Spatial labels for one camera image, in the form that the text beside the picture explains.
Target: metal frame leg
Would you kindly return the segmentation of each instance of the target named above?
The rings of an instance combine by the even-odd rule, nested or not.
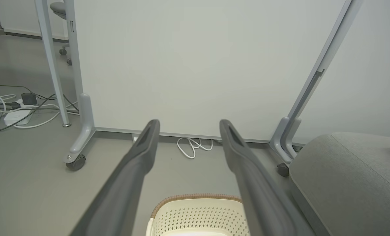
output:
[[[306,83],[288,116],[283,117],[272,136],[269,145],[280,156],[286,165],[296,157],[291,141],[296,133],[301,119],[301,112],[315,91],[320,79],[329,67],[333,57],[339,49],[352,22],[357,15],[363,0],[346,0],[343,8],[330,32],[329,37],[315,63]]]
[[[41,28],[42,41],[44,42],[45,53],[47,54],[49,70],[51,72],[52,82],[54,83],[55,94],[57,96],[58,106],[60,107],[63,127],[71,126],[68,121],[67,110],[65,108],[64,94],[61,88],[60,75],[55,63],[54,44],[52,42],[51,24],[49,22],[47,0],[35,0],[36,12],[38,13],[39,27]]]
[[[75,9],[74,0],[65,1],[65,15],[67,18],[68,43],[70,45],[71,60],[73,62],[72,70],[74,72],[75,94],[77,94],[78,109],[81,110],[80,94],[83,91],[83,83],[81,82],[80,58],[78,54],[77,31],[75,26]],[[83,115],[80,115],[80,120],[83,122]]]
[[[93,122],[90,96],[85,93],[80,94],[79,103],[81,104],[80,116],[82,117],[81,132],[69,149],[68,154],[65,155],[63,159],[64,163],[74,162],[80,152],[84,149],[84,146],[86,146],[93,134],[96,132]]]

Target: gray cushion seat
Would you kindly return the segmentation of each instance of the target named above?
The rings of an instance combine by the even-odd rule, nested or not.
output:
[[[291,163],[290,187],[317,235],[390,236],[388,137],[317,137]]]
[[[51,3],[50,9],[59,17],[67,19],[65,15],[65,3]]]

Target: chair wheel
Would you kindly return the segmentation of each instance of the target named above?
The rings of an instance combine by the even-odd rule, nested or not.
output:
[[[72,163],[65,163],[68,169],[72,171],[77,171],[80,170],[83,166],[84,163],[86,162],[86,158],[84,155],[78,155],[78,157],[73,161]]]
[[[67,54],[67,50],[65,50],[65,48],[61,48],[60,49],[60,54],[61,55],[66,55]]]
[[[288,166],[285,163],[281,163],[276,166],[278,168],[277,172],[280,176],[287,177],[288,176]]]

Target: desk leg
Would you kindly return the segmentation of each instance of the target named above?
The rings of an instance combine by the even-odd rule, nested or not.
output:
[[[63,118],[63,127],[69,127],[67,110],[63,90],[61,88],[60,75],[55,60],[54,44],[52,42],[51,24],[49,22],[47,0],[35,0],[36,12],[38,13],[39,27],[41,28],[42,41],[44,42],[45,53],[47,54],[49,70],[51,72],[52,82],[54,83],[55,94],[57,96],[58,106],[60,107],[61,117]]]

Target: white plastic basket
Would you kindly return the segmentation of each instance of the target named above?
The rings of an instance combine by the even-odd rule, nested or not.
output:
[[[239,197],[187,194],[162,200],[151,214],[146,236],[250,236]]]

